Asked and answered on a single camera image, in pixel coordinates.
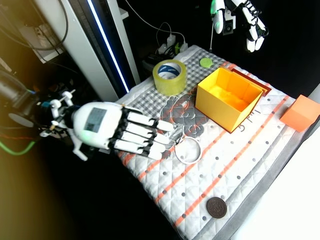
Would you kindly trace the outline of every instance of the yellow box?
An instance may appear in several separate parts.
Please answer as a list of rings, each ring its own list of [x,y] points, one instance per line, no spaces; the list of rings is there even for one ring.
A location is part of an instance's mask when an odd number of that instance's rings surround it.
[[[243,76],[220,67],[198,84],[195,107],[232,133],[262,94],[261,88]]]

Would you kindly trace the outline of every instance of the checkered fabric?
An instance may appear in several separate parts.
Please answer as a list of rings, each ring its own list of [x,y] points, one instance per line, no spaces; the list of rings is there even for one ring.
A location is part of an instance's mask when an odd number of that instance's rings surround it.
[[[227,133],[193,107],[197,84],[221,65],[267,83],[204,49],[197,49],[184,61],[187,80],[182,93],[164,96],[153,85],[128,105],[154,118],[184,125],[184,134],[195,137],[203,149],[201,160],[185,165],[178,160],[174,148],[168,149],[161,160],[124,152],[119,156],[182,238],[211,240],[235,216],[295,133],[279,120],[294,99],[270,86],[270,93],[259,100],[247,119],[233,133]],[[202,58],[211,58],[213,65],[201,67]],[[191,112],[183,111],[185,104]],[[227,214],[223,218],[215,219],[208,213],[206,202],[212,197],[226,201]]]

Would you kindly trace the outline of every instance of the led light strip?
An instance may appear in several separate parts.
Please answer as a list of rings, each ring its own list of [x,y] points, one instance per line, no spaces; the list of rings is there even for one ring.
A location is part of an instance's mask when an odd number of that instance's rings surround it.
[[[114,52],[113,52],[112,49],[111,49],[111,46],[110,46],[109,41],[108,41],[108,39],[107,39],[106,33],[105,33],[105,31],[104,31],[101,23],[100,23],[100,19],[99,19],[98,15],[97,15],[95,6],[93,5],[93,3],[92,3],[91,0],[87,0],[87,2],[88,2],[88,4],[89,4],[89,6],[90,6],[90,9],[91,9],[91,12],[92,12],[92,14],[93,14],[93,16],[94,16],[95,21],[96,21],[96,23],[98,24],[98,27],[99,27],[99,30],[100,30],[101,35],[102,35],[102,37],[103,37],[103,40],[104,40],[104,42],[105,42],[105,45],[106,45],[106,47],[108,48],[108,50],[109,50],[109,52],[110,52],[111,58],[112,58],[112,60],[113,60],[113,62],[114,62],[114,65],[115,65],[115,67],[116,67],[116,69],[117,69],[117,71],[118,71],[118,73],[119,73],[119,76],[120,76],[120,78],[121,78],[121,81],[122,81],[122,83],[123,83],[123,86],[124,86],[126,92],[128,93],[128,92],[129,92],[129,89],[128,89],[128,87],[127,87],[126,81],[125,81],[124,76],[122,75],[122,73],[121,73],[121,71],[120,71],[119,65],[118,65],[117,60],[116,60],[115,55],[114,55]]]

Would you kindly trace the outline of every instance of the yellow tape roll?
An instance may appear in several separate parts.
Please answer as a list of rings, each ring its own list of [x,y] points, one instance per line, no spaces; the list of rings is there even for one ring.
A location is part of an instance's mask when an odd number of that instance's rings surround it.
[[[159,62],[152,71],[155,88],[166,96],[177,95],[186,87],[187,69],[178,60]]]

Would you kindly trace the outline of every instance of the brown round cookie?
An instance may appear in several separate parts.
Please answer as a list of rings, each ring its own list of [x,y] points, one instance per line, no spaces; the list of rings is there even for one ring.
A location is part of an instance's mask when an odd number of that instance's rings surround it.
[[[206,209],[215,219],[224,217],[227,213],[227,205],[219,197],[212,197],[206,202]]]

